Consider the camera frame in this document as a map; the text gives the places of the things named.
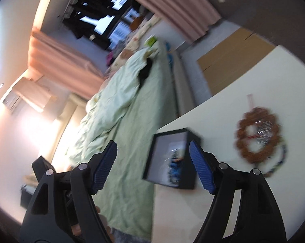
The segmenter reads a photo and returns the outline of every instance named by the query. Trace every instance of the wooden panel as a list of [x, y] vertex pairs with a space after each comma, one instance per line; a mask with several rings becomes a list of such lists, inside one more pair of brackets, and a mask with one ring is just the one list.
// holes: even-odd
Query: wooden panel
[[220, 44], [211, 49], [207, 54], [201, 56], [197, 60], [197, 63], [200, 65], [202, 72], [210, 67], [215, 61], [224, 57], [230, 51], [234, 50], [235, 47], [239, 46], [250, 35], [252, 35], [251, 31], [245, 28], [239, 28], [232, 35], [223, 40]]
[[212, 94], [217, 94], [241, 77], [274, 48], [274, 45], [252, 34], [218, 58], [203, 71]]

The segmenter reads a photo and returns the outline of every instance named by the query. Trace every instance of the air conditioner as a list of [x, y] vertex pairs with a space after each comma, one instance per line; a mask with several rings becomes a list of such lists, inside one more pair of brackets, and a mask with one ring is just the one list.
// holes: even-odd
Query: air conditioner
[[3, 103], [7, 107], [7, 109], [9, 109], [11, 113], [13, 113], [17, 105], [21, 102], [21, 100], [22, 98], [20, 97], [20, 95], [18, 95], [14, 91], [11, 91], [3, 100]]

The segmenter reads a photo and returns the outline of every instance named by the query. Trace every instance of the box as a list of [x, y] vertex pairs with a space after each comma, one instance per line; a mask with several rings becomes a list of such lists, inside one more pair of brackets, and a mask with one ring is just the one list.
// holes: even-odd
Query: box
[[213, 95], [237, 80], [275, 46], [245, 28], [239, 28], [198, 59]]
[[23, 185], [21, 188], [21, 202], [20, 205], [25, 209], [28, 208], [31, 198], [35, 192], [35, 187], [30, 185]]
[[188, 129], [153, 136], [143, 179], [178, 189], [194, 189], [196, 171], [189, 155], [189, 143], [201, 139]]

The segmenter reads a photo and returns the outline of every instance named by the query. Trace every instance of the pink curtain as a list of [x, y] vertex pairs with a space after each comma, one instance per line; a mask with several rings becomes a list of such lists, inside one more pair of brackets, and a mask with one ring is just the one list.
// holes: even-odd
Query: pink curtain
[[106, 79], [89, 58], [39, 30], [32, 31], [29, 66], [85, 99]]
[[143, 6], [170, 22], [189, 41], [204, 36], [208, 26], [221, 16], [207, 0], [137, 0]]

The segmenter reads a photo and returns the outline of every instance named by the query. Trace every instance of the blue gripper pad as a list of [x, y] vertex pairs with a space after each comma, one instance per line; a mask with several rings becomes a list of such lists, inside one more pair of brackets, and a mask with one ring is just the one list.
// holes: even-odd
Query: blue gripper pad
[[203, 188], [208, 190], [210, 194], [214, 194], [216, 186], [213, 181], [213, 172], [194, 141], [190, 142], [189, 152]]
[[115, 142], [111, 142], [103, 151], [104, 156], [101, 159], [98, 167], [93, 174], [93, 183], [91, 186], [91, 194], [95, 195], [99, 190], [102, 190], [105, 181], [110, 173], [112, 165], [117, 156], [117, 145]]

